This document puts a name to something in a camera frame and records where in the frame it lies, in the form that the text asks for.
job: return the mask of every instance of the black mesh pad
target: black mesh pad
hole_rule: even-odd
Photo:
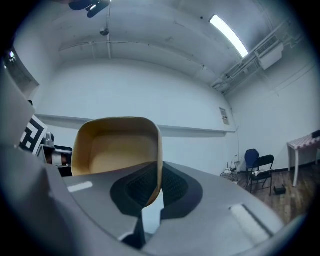
[[[184,218],[197,207],[204,193],[198,181],[165,162],[161,188],[164,202],[161,220]]]
[[[117,180],[110,190],[112,201],[123,214],[139,217],[158,185],[157,177],[158,164],[153,162]]]

